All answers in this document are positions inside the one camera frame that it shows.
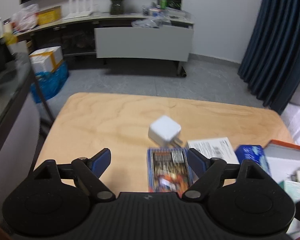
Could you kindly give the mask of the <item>teal and white box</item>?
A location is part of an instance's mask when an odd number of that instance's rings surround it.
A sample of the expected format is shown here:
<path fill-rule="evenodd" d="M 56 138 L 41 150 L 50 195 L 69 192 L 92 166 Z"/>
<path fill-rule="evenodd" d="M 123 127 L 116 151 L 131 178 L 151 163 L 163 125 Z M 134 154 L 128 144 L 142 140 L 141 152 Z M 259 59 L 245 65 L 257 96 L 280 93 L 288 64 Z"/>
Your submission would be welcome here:
<path fill-rule="evenodd" d="M 280 187 L 290 196 L 293 202 L 300 201 L 300 183 L 296 181 L 283 180 L 279 183 Z"/>

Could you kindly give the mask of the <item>white router with antennas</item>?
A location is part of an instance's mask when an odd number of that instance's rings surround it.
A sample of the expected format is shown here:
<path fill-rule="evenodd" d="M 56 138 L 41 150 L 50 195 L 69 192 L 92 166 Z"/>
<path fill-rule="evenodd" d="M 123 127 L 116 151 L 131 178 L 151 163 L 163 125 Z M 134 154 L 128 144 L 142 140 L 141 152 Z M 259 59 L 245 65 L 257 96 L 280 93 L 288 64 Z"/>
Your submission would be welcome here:
<path fill-rule="evenodd" d="M 69 13 L 64 20 L 88 17 L 94 12 L 94 0 L 69 0 L 68 6 Z"/>

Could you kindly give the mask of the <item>white tv cabinet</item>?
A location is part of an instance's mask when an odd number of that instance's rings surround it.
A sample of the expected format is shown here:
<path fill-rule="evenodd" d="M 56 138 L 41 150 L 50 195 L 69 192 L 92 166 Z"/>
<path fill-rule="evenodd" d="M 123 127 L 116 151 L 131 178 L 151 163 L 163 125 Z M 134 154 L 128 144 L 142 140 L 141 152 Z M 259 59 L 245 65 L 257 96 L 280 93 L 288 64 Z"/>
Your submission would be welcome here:
<path fill-rule="evenodd" d="M 98 13 L 63 18 L 17 33 L 34 50 L 60 45 L 65 57 L 134 58 L 172 61 L 177 75 L 186 77 L 194 23 L 184 11 L 110 15 Z"/>

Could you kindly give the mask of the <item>yellow cardboard box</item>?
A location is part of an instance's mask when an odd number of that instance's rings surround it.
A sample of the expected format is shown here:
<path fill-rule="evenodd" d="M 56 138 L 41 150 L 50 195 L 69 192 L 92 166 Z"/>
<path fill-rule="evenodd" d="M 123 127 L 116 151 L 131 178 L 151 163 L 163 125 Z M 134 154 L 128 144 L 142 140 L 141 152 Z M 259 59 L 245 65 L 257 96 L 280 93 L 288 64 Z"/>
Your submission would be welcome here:
<path fill-rule="evenodd" d="M 44 25 L 55 22 L 62 18 L 61 6 L 45 9 L 38 12 L 38 25 Z"/>

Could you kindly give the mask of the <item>blue plastic bag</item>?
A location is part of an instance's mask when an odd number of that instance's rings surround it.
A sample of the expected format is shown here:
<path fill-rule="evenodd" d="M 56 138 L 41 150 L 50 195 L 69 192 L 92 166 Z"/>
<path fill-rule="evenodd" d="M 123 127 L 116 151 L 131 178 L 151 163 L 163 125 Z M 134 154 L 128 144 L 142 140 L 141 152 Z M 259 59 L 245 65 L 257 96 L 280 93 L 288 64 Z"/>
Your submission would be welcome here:
<path fill-rule="evenodd" d="M 64 61 L 53 73 L 38 72 L 34 75 L 44 99 L 49 100 L 60 92 L 70 74 L 68 65 Z"/>

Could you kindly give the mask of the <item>black glass side cabinet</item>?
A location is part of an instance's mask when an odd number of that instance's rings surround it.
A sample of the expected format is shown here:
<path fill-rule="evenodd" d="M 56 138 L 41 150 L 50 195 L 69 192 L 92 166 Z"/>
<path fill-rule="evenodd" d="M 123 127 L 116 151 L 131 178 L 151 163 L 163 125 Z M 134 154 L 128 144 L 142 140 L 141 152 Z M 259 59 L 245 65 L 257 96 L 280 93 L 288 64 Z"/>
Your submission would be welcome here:
<path fill-rule="evenodd" d="M 40 117 L 31 95 L 31 85 L 40 88 L 27 53 L 12 53 L 0 38 L 0 226 L 5 227 L 2 205 L 8 195 L 31 173 L 55 118 Z"/>

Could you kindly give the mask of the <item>black green display card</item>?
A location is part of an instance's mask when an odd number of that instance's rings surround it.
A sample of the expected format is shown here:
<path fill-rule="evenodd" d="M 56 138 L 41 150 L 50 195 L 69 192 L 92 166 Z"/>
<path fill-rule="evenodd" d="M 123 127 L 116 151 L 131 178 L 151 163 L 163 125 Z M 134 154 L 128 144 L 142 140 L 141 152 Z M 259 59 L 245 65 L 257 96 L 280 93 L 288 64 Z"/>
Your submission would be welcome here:
<path fill-rule="evenodd" d="M 182 0 L 159 0 L 161 9 L 172 8 L 175 10 L 181 10 Z"/>

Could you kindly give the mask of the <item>red and blue card box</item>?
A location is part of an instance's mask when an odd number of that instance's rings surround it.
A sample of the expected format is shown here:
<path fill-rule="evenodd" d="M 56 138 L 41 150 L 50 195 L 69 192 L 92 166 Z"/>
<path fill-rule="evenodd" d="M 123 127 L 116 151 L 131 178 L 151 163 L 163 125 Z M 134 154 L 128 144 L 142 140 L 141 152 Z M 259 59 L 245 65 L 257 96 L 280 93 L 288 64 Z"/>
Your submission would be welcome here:
<path fill-rule="evenodd" d="M 175 192 L 181 197 L 193 184 L 184 148 L 149 148 L 147 172 L 149 192 Z"/>

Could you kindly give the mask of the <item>orange rimmed white tray box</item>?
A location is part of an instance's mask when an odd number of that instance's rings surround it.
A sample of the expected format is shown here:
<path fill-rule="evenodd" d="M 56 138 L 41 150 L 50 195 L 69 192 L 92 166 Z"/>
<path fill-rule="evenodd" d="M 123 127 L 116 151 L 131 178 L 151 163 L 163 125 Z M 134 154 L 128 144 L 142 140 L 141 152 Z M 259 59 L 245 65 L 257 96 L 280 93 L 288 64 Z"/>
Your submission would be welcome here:
<path fill-rule="evenodd" d="M 291 180 L 293 172 L 300 167 L 300 146 L 284 141 L 271 140 L 264 148 L 272 178 L 279 184 Z"/>

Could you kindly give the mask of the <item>blue tin box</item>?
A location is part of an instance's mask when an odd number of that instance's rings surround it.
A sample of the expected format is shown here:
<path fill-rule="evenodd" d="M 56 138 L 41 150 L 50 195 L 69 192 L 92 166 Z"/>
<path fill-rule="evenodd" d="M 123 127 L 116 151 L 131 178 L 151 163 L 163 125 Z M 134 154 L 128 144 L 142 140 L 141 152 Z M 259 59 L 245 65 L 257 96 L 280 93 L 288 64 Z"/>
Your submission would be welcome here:
<path fill-rule="evenodd" d="M 262 169 L 271 176 L 270 167 L 264 153 L 262 146 L 260 145 L 239 145 L 235 150 L 235 155 L 241 164 L 244 160 L 252 160 L 257 163 Z"/>

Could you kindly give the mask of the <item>white cube charger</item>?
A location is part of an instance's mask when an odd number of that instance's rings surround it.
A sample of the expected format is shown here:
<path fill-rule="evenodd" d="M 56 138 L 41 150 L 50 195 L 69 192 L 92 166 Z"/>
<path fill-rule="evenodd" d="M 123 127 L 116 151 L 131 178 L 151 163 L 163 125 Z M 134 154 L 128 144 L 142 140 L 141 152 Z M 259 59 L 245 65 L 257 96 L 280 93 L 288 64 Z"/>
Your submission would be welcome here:
<path fill-rule="evenodd" d="M 183 143 L 179 138 L 180 133 L 181 126 L 166 115 L 162 115 L 151 123 L 148 129 L 149 139 L 160 147 L 168 147 L 169 145 L 180 146 Z"/>

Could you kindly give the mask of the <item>dark blue curtain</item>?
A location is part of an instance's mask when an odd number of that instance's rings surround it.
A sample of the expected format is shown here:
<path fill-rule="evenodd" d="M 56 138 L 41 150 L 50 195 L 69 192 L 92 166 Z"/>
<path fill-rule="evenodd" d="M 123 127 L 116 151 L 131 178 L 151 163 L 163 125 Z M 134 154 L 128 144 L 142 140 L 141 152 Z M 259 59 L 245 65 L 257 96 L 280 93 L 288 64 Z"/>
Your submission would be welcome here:
<path fill-rule="evenodd" d="M 300 0 L 262 0 L 238 74 L 282 114 L 300 83 Z"/>

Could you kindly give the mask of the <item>white plastic bag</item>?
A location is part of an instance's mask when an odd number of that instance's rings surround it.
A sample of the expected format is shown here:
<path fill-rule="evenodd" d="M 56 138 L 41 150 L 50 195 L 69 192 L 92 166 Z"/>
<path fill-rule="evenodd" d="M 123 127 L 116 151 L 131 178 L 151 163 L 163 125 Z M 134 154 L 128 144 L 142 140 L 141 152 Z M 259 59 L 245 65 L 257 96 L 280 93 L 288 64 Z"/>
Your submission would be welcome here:
<path fill-rule="evenodd" d="M 38 25 L 38 12 L 38 4 L 32 4 L 13 14 L 11 21 L 14 24 L 14 29 L 18 32 L 24 32 L 36 27 Z"/>

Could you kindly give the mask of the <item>white yellow-taped carton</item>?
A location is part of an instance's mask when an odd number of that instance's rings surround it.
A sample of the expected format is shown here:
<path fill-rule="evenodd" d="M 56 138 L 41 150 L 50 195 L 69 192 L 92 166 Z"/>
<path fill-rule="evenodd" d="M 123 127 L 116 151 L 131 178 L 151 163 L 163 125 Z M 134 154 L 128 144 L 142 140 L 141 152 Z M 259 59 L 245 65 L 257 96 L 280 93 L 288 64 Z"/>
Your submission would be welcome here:
<path fill-rule="evenodd" d="M 29 55 L 35 73 L 52 73 L 63 63 L 61 46 L 38 49 Z"/>

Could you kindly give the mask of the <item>white labelled carton box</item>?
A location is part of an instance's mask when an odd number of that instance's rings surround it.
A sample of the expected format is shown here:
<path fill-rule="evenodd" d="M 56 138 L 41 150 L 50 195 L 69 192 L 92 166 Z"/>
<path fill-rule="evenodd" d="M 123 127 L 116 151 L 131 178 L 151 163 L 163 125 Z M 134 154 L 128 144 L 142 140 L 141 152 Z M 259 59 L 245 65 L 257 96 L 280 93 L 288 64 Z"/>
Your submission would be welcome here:
<path fill-rule="evenodd" d="M 186 148 L 194 148 L 206 158 L 219 158 L 228 164 L 239 164 L 228 137 L 189 140 Z"/>

